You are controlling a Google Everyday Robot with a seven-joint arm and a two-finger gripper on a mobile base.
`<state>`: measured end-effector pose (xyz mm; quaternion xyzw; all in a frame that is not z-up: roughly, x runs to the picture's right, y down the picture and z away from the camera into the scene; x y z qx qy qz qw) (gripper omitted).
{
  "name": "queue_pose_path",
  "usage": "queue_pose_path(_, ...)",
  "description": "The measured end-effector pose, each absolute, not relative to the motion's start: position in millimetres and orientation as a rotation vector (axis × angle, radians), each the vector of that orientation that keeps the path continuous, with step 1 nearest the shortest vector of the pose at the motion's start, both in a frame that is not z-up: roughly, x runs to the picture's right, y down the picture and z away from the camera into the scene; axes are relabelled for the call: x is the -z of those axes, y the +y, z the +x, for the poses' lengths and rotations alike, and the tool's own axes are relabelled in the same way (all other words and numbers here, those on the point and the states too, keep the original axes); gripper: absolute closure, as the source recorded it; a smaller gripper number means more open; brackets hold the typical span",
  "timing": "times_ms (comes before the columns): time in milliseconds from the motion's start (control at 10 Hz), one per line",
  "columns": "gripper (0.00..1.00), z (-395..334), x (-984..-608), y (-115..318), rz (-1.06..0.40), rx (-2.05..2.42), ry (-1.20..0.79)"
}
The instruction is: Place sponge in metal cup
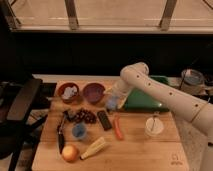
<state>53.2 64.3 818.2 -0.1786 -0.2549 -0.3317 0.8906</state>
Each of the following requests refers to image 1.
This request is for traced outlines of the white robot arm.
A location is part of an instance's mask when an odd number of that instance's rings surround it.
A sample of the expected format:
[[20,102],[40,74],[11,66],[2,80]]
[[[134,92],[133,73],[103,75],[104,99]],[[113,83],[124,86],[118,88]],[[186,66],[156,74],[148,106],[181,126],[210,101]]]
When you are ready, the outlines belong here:
[[120,78],[105,93],[117,97],[121,108],[130,92],[137,88],[191,123],[207,136],[199,171],[213,171],[213,104],[157,82],[148,74],[149,68],[143,62],[127,65],[120,71]]

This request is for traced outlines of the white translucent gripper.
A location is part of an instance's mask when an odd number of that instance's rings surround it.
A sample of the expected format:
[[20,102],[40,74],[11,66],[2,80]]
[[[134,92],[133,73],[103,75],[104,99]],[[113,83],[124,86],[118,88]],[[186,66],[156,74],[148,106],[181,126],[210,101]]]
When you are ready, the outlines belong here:
[[107,99],[110,96],[118,97],[118,109],[121,109],[126,102],[127,97],[132,91],[132,86],[123,81],[122,79],[118,79],[110,88],[104,91],[104,94],[107,96]]

